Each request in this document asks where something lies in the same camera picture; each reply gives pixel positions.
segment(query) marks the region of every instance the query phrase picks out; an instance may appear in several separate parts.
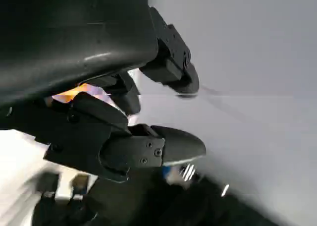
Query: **robotic arm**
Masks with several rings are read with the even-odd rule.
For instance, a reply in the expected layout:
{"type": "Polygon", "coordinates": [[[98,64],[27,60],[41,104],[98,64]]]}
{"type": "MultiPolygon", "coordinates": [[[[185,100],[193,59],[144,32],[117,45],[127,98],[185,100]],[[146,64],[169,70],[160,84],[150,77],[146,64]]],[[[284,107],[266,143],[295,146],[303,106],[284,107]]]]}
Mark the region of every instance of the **robotic arm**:
{"type": "Polygon", "coordinates": [[[46,160],[124,182],[130,168],[206,154],[187,132],[128,126],[126,115],[141,110],[128,70],[180,95],[199,89],[188,47],[148,0],[0,0],[0,17],[0,129],[48,144],[46,160]],[[51,97],[83,83],[126,115],[87,93],[67,104],[51,97]]]}

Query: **screw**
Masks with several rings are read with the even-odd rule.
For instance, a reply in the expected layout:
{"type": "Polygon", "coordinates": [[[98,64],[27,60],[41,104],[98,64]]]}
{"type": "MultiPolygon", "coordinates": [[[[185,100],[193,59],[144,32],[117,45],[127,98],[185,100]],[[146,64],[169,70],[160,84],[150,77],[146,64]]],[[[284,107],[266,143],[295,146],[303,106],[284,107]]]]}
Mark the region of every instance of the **screw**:
{"type": "Polygon", "coordinates": [[[143,165],[145,165],[147,162],[148,162],[148,160],[147,160],[146,158],[142,158],[142,159],[141,159],[141,163],[142,163],[143,165]]]}
{"type": "Polygon", "coordinates": [[[71,114],[67,117],[67,120],[70,122],[70,123],[78,123],[79,122],[79,116],[75,115],[75,114],[71,114]]]}
{"type": "Polygon", "coordinates": [[[160,157],[162,155],[162,150],[160,148],[155,149],[154,155],[156,157],[160,157]]]}

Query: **gray wall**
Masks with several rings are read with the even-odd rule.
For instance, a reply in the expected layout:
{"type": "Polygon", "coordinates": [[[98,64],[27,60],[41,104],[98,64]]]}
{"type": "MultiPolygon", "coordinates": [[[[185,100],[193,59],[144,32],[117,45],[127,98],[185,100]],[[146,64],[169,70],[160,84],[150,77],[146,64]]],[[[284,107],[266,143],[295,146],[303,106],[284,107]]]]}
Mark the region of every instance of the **gray wall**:
{"type": "Polygon", "coordinates": [[[317,221],[317,0],[151,0],[192,51],[194,100],[141,78],[140,121],[193,132],[199,166],[291,225],[317,221]]]}

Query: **orange light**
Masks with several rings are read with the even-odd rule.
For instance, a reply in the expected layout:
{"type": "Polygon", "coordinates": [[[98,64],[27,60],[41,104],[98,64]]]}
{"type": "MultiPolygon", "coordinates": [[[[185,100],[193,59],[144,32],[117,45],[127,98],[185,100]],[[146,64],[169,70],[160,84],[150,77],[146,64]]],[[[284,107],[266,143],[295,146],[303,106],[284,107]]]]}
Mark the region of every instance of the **orange light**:
{"type": "Polygon", "coordinates": [[[58,100],[63,102],[63,103],[68,103],[70,102],[72,99],[74,99],[74,97],[79,93],[79,92],[87,92],[89,90],[89,85],[88,84],[83,84],[81,86],[78,86],[72,90],[63,92],[58,94],[58,100]]]}

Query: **white wall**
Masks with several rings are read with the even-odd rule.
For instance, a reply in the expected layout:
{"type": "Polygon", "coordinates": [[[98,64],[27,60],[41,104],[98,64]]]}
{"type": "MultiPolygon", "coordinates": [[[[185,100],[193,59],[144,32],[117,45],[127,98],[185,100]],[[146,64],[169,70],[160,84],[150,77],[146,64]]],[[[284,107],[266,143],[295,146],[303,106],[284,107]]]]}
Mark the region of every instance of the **white wall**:
{"type": "Polygon", "coordinates": [[[200,96],[141,79],[140,121],[193,132],[212,177],[277,221],[317,221],[316,0],[151,0],[192,51],[200,96]]]}

